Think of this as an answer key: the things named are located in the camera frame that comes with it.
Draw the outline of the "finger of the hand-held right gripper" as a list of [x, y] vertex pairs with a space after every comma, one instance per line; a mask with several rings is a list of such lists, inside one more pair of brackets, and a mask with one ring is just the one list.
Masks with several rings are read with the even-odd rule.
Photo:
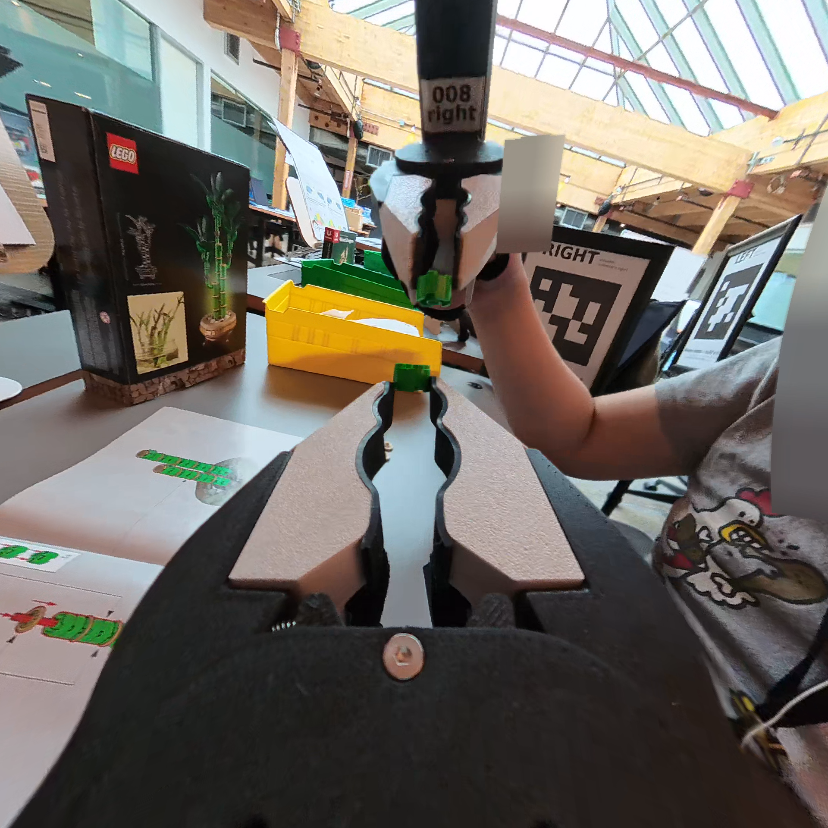
[[419, 276], [432, 268], [447, 274], [447, 237], [438, 194], [435, 179], [399, 174], [392, 177], [380, 206], [383, 259], [417, 307]]
[[466, 306], [474, 283], [494, 255], [502, 189], [500, 173], [448, 175], [450, 307]]

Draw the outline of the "white instruction booklet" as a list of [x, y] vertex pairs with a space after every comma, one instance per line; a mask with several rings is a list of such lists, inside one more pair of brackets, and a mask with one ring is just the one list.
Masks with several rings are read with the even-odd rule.
[[60, 756], [163, 566], [298, 442], [162, 408], [2, 504], [2, 826]]

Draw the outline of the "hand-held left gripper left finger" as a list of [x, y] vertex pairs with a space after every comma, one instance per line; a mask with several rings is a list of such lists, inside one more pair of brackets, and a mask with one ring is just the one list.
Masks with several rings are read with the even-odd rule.
[[230, 585], [325, 594], [351, 624], [380, 624], [389, 564], [373, 478], [393, 404], [393, 386], [377, 383], [291, 451]]

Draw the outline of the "black framed marker tag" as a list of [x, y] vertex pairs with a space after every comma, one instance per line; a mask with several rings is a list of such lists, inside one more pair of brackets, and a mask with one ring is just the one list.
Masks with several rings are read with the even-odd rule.
[[665, 363], [668, 372], [708, 367], [729, 355], [801, 221], [798, 214], [724, 252], [704, 300]]
[[674, 247], [556, 226], [524, 267], [544, 331], [593, 396], [604, 393]]

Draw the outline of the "yellow plastic bin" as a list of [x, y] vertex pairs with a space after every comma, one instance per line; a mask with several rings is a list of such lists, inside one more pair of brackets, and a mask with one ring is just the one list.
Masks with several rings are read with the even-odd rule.
[[[263, 302], [270, 365], [374, 385], [392, 381], [394, 366], [427, 364], [440, 375], [442, 344], [423, 334], [420, 311], [389, 305], [315, 285], [285, 281]], [[350, 309], [347, 320], [321, 316]], [[421, 337], [359, 325], [351, 320], [391, 318], [415, 325]]]

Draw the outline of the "person's right forearm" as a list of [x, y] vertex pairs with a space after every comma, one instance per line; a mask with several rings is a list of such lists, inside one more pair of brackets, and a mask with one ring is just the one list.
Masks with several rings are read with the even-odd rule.
[[578, 480], [688, 475], [659, 416], [654, 386], [593, 398], [540, 321], [520, 254], [477, 281], [470, 316], [512, 433]]

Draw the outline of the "brown cardboard sheet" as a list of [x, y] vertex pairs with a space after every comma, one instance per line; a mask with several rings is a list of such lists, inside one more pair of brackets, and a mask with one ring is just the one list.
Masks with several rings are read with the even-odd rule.
[[54, 252], [54, 233], [3, 124], [1, 186], [1, 274], [35, 273]]

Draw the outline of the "black toy box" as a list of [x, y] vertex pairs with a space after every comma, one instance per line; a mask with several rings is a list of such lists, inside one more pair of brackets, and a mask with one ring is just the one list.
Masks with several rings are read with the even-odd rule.
[[136, 405], [243, 365], [248, 167], [72, 103], [26, 104], [87, 390]]

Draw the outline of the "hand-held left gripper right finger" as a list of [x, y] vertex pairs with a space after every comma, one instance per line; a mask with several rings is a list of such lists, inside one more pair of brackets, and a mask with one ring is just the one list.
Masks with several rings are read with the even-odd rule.
[[430, 387], [436, 497], [427, 581], [436, 627], [463, 627], [487, 595], [579, 590], [577, 562], [527, 448], [442, 380]]

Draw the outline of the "person in grey shirt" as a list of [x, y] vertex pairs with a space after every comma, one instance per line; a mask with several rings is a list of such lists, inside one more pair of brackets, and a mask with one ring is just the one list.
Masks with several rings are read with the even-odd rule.
[[779, 340], [656, 386], [662, 427], [691, 464], [653, 566], [698, 635], [748, 749], [827, 817], [827, 530], [771, 505]]

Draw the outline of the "white poster board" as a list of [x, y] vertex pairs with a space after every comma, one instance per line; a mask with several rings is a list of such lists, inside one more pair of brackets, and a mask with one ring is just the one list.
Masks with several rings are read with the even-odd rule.
[[296, 178], [285, 182], [300, 234], [306, 246], [322, 246], [327, 228], [348, 231], [348, 221], [336, 182], [320, 150], [284, 124], [276, 133], [290, 156]]

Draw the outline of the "small red black box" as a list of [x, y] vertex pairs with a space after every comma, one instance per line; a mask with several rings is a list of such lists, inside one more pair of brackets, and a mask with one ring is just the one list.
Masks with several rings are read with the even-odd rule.
[[335, 264], [354, 264], [358, 234], [351, 230], [326, 227], [321, 258]]

